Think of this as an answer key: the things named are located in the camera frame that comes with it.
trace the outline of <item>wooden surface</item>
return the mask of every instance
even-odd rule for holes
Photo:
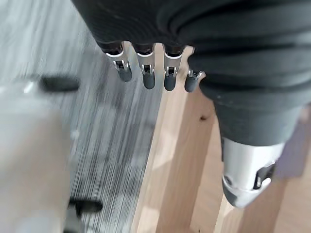
[[[213,121],[210,137],[207,157],[190,225],[191,229],[196,233],[214,231],[223,196],[221,183],[223,163],[221,161],[220,133],[216,119]]]
[[[162,96],[132,232],[190,231],[213,111],[199,90],[184,91],[186,56],[181,67],[175,90]]]

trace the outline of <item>light wood plank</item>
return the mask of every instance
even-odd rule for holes
[[[164,92],[132,232],[189,229],[214,119],[212,102],[188,94],[186,48],[173,92]]]

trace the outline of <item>blurred object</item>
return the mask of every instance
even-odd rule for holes
[[[300,177],[303,174],[311,139],[310,111],[310,106],[302,109],[295,131],[276,163],[276,178]]]
[[[61,233],[69,200],[69,132],[58,108],[8,89],[14,96],[0,94],[0,231]]]

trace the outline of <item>gray carpet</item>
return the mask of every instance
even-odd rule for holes
[[[72,195],[104,204],[83,217],[88,233],[130,232],[156,122],[162,77],[147,91],[129,54],[133,80],[123,83],[70,0],[0,0],[2,82],[33,74],[81,79],[78,93],[47,98],[71,130]]]

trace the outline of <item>black rubber grip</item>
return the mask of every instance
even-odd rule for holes
[[[97,43],[192,45],[221,134],[287,140],[311,101],[311,0],[73,0]],[[175,79],[165,77],[173,90]]]
[[[167,91],[173,91],[176,85],[176,77],[173,77],[172,74],[164,76],[164,88]]]
[[[189,93],[193,92],[198,86],[198,83],[199,80],[197,78],[187,76],[185,81],[185,90]]]
[[[142,75],[142,79],[144,82],[144,86],[151,90],[152,88],[154,88],[155,84],[156,84],[156,79],[155,79],[155,74],[143,74]]]
[[[120,69],[118,71],[119,77],[121,78],[122,81],[128,83],[129,81],[132,80],[132,70],[131,67],[128,66],[127,70],[125,71],[124,69]]]

